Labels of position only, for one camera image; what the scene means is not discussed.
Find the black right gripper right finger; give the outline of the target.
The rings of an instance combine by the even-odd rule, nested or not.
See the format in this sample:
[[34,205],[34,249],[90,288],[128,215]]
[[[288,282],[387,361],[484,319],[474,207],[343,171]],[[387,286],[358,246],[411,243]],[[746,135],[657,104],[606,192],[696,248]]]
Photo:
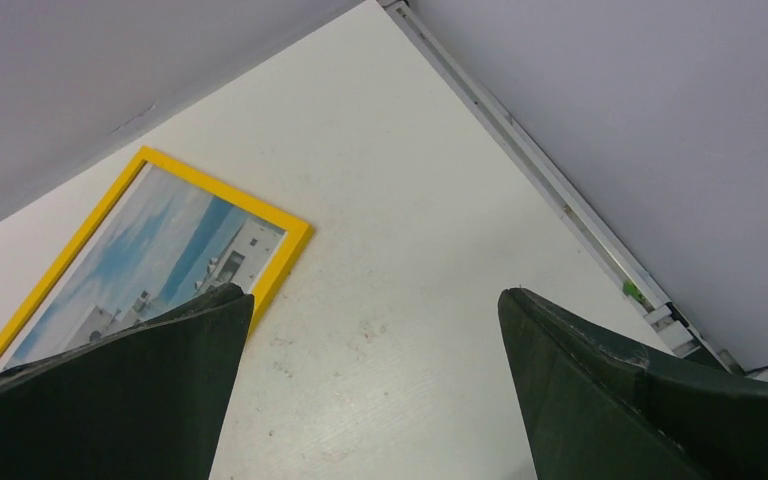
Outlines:
[[681,359],[524,289],[498,317],[541,479],[768,479],[768,382]]

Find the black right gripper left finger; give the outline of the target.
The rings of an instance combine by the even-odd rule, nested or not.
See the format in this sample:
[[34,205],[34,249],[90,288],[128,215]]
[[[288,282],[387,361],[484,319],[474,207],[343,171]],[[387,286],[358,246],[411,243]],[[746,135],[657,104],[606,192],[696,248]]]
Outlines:
[[0,479],[206,479],[253,317],[234,284],[0,373]]

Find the yellow wooden picture frame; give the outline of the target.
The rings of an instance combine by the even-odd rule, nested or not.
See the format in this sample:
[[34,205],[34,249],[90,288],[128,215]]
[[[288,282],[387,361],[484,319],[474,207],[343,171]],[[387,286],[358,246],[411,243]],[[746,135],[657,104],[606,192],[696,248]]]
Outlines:
[[254,296],[255,316],[263,315],[309,242],[313,233],[312,226],[303,219],[195,167],[158,150],[144,147],[136,153],[99,202],[88,212],[69,240],[60,248],[57,256],[47,263],[38,281],[33,286],[25,288],[22,292],[22,300],[11,303],[7,313],[0,318],[0,359],[14,344],[17,335],[39,308],[41,301],[53,285],[147,165],[159,167],[284,229],[285,237],[275,250],[272,260],[263,270],[260,280],[250,291],[245,291],[239,286],[243,291]]

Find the sky and building photo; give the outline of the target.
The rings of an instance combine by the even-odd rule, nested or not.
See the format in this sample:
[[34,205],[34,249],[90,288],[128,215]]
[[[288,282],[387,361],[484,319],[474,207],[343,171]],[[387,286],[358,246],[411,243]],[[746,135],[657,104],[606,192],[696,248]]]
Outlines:
[[225,283],[250,291],[284,237],[147,165],[5,351],[0,371],[94,343]]

